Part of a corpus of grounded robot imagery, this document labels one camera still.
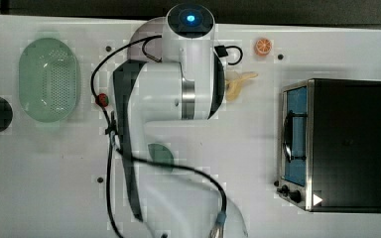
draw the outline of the green colander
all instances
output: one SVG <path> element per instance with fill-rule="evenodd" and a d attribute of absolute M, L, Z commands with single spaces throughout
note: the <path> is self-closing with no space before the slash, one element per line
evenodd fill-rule
<path fill-rule="evenodd" d="M 24 111 L 40 122 L 65 118 L 76 103 L 78 75 L 72 51 L 56 39 L 39 39 L 21 54 L 19 93 Z"/>

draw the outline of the blue indicator light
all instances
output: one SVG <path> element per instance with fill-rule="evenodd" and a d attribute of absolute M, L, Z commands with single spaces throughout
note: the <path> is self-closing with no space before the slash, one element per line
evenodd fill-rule
<path fill-rule="evenodd" d="M 188 15 L 187 20 L 188 20 L 188 22 L 193 22 L 194 21 L 194 15 Z"/>

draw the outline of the oven door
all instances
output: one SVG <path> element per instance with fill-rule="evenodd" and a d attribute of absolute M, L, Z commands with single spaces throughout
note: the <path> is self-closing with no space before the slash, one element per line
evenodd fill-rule
<path fill-rule="evenodd" d="M 300 87 L 286 92 L 282 149 L 283 179 L 299 186 L 306 184 L 308 89 Z"/>

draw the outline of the black cable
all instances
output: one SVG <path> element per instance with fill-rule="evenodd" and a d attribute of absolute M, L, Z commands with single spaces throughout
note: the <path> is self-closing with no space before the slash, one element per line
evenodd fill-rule
<path fill-rule="evenodd" d="M 155 61 L 155 62 L 162 62 L 161 59 L 157 59 L 157 58 L 154 57 L 153 55 L 147 53 L 146 46 L 147 46 L 147 44 L 148 44 L 149 42 L 151 42 L 151 41 L 153 41 L 153 40 L 154 40 L 154 39 L 147 40 L 147 41 L 144 42 L 144 44 L 142 45 L 142 48 L 141 48 L 142 53 L 143 53 L 148 59 L 150 59 L 150 60 L 153 60 L 153 61 Z"/>
<path fill-rule="evenodd" d="M 122 151 L 116 150 L 116 152 L 118 152 L 120 155 L 123 156 Z M 225 194 L 224 189 L 218 183 L 218 181 L 216 181 L 214 178 L 212 178 L 210 175 L 206 174 L 205 172 L 199 171 L 199 170 L 197 170 L 195 168 L 192 168 L 192 167 L 179 166 L 179 165 L 166 164 L 166 163 L 159 163 L 159 162 L 153 162 L 153 161 L 148 161 L 148 160 L 139 159 L 139 158 L 135 158 L 135 157 L 132 157 L 132 161 L 133 162 L 138 162 L 138 163 L 141 163 L 141 164 L 147 164 L 147 165 L 154 166 L 154 167 L 173 168 L 173 169 L 180 169 L 180 170 L 184 170 L 184 171 L 191 171 L 191 172 L 194 172 L 197 175 L 200 175 L 200 176 L 208 179 L 210 182 L 212 182 L 216 186 L 216 188 L 218 189 L 219 193 L 221 194 L 221 211 L 225 212 L 227 210 L 227 196 Z"/>
<path fill-rule="evenodd" d="M 239 52 L 240 52 L 240 57 L 239 59 L 236 61 L 236 62 L 230 62 L 228 65 L 237 65 L 238 63 L 240 63 L 243 59 L 243 51 L 241 48 L 237 47 L 237 46 L 229 46 L 229 47 L 225 47 L 226 49 L 237 49 Z"/>
<path fill-rule="evenodd" d="M 117 229 L 116 223 L 114 221 L 112 209 L 111 209 L 111 201 L 110 201 L 110 179 L 111 179 L 111 163 L 112 163 L 112 158 L 113 158 L 113 147 L 112 144 L 109 143 L 109 155 L 107 158 L 107 178 L 106 178 L 106 203 L 107 203 L 107 213 L 109 214 L 109 219 L 110 219 L 110 224 L 116 233 L 116 235 L 119 238 L 123 238 L 122 234 L 120 234 L 119 230 Z"/>

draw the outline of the small red ball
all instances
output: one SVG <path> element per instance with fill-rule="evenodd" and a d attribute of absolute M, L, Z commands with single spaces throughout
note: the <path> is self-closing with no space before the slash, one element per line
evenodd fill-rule
<path fill-rule="evenodd" d="M 95 98 L 95 103 L 102 107 L 106 107 L 109 105 L 109 97 L 104 93 L 100 93 L 98 94 L 97 98 Z"/>

